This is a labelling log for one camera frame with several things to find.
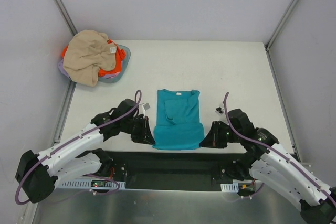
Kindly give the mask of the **teal t-shirt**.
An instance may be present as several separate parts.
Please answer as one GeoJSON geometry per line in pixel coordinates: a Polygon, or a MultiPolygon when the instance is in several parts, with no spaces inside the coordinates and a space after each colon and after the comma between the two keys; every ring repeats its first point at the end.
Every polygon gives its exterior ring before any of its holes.
{"type": "Polygon", "coordinates": [[[198,90],[157,92],[154,148],[157,150],[183,151],[199,148],[204,139],[200,122],[198,90]]]}

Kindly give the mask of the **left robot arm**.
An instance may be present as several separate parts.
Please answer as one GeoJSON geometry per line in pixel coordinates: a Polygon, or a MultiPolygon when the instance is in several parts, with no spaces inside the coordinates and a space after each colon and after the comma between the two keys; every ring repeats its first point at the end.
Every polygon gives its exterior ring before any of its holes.
{"type": "Polygon", "coordinates": [[[70,139],[35,154],[29,150],[19,161],[15,175],[19,186],[15,194],[24,191],[33,204],[46,199],[58,186],[81,176],[97,178],[91,188],[97,193],[105,182],[115,190],[127,177],[127,164],[112,158],[97,146],[119,133],[126,133],[135,143],[155,145],[146,111],[148,103],[123,100],[116,108],[97,114],[79,133],[70,139]]]}

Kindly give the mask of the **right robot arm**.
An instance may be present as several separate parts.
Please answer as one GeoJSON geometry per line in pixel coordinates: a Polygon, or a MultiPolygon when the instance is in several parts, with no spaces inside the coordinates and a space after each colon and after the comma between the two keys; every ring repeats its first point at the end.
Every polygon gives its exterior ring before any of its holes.
{"type": "Polygon", "coordinates": [[[335,221],[335,188],[301,165],[278,139],[264,128],[254,127],[246,113],[234,109],[229,122],[214,121],[200,147],[226,148],[239,143],[245,153],[225,168],[235,180],[256,179],[286,198],[306,223],[335,221]]]}

